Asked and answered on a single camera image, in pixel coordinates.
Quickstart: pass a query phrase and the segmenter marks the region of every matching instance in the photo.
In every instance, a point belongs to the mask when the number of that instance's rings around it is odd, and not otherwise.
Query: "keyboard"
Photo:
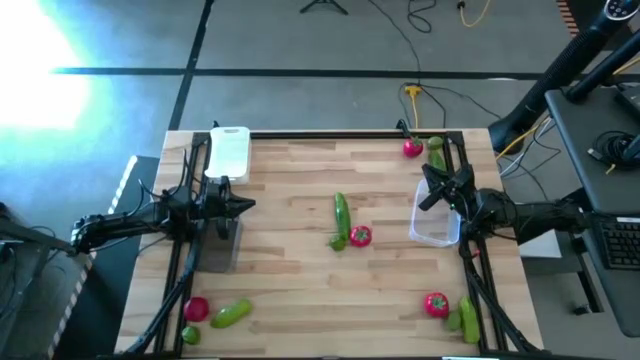
[[[618,220],[601,220],[594,227],[604,250],[603,263],[609,269],[640,270],[640,219]]]

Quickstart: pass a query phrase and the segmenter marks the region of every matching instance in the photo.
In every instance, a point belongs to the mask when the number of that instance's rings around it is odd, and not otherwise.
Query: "tripod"
[[[340,4],[338,4],[335,0],[313,0],[307,6],[300,9],[300,14],[306,13],[313,5],[315,4],[330,4],[335,6],[338,11],[340,11],[343,15],[349,15],[347,10],[345,10]]]

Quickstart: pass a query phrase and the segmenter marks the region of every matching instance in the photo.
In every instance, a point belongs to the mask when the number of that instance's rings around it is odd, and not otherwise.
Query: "black desk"
[[[614,170],[606,175],[607,167],[587,154],[604,131],[640,133],[640,120],[615,103],[615,94],[615,89],[596,89],[581,104],[568,102],[560,90],[545,97],[591,207],[600,213],[640,217],[640,172]],[[605,269],[597,241],[589,231],[582,238],[620,329],[640,337],[640,271]]]
[[[640,215],[640,172],[614,170],[606,175],[608,167],[587,154],[593,140],[605,131],[640,133],[640,119],[615,102],[616,92],[596,89],[580,104],[567,101],[560,90],[549,91],[545,97],[593,209],[611,215]]]

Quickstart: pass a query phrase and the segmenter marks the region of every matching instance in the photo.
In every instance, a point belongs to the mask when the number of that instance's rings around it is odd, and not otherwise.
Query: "yellow cable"
[[[517,143],[519,143],[520,141],[524,140],[524,138],[526,138],[527,136],[529,136],[529,134],[531,134],[531,133],[535,132],[535,131],[536,131],[536,130],[541,126],[541,125],[544,125],[544,124],[548,123],[550,120],[551,120],[551,118],[550,118],[550,117],[548,117],[548,118],[544,119],[540,124],[538,124],[538,125],[536,125],[536,126],[532,127],[531,129],[529,129],[529,131],[527,131],[526,133],[524,133],[524,134],[522,134],[522,135],[518,136],[518,138],[517,138],[517,139],[513,140],[513,141],[511,142],[511,144],[509,144],[509,146],[507,146],[504,150],[502,150],[502,152],[498,155],[498,157],[496,158],[496,160],[497,160],[497,159],[500,159],[501,157],[503,157],[503,156],[507,153],[507,151],[509,151],[509,150],[510,150],[512,147],[514,147]]]
[[[418,110],[416,109],[416,97],[411,97],[411,105],[413,105],[413,118],[416,119],[416,129],[420,128],[420,124],[418,121]]]
[[[605,172],[605,174],[609,175],[610,172],[613,171],[613,169],[616,168],[616,164],[611,164],[611,167],[609,167],[609,170],[607,170],[607,172]]]
[[[474,21],[472,24],[467,24],[467,21],[464,18],[464,8],[460,8],[460,20],[462,20],[462,25],[468,27],[468,28],[472,28],[476,25],[478,25],[478,23],[480,23],[480,21],[482,20],[482,18],[484,17],[484,15],[487,13],[487,10],[489,9],[489,4],[491,3],[491,0],[487,0],[487,3],[484,5],[484,9],[482,10],[482,13],[480,14],[480,17]]]
[[[620,68],[616,71],[613,72],[613,75],[618,75],[621,72],[627,70],[628,68],[632,67],[633,65],[637,64],[638,62],[640,62],[640,56],[638,56],[637,58],[629,61],[628,63],[620,66]]]

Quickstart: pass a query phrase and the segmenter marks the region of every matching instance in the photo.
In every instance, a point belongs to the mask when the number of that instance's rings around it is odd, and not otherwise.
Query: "clear plastic container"
[[[420,181],[413,200],[413,213],[409,238],[419,243],[445,247],[458,242],[460,238],[461,217],[449,208],[446,201],[438,201],[428,211],[422,211],[418,205],[429,195],[429,184]]]

